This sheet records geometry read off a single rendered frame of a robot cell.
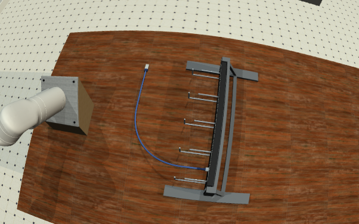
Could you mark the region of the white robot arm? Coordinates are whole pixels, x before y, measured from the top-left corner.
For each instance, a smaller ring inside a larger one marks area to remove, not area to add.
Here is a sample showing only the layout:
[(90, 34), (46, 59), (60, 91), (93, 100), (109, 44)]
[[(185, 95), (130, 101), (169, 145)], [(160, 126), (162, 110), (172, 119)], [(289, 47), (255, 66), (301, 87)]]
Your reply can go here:
[(28, 99), (6, 105), (0, 112), (0, 146), (12, 146), (28, 129), (34, 129), (66, 105), (59, 87), (48, 88)]

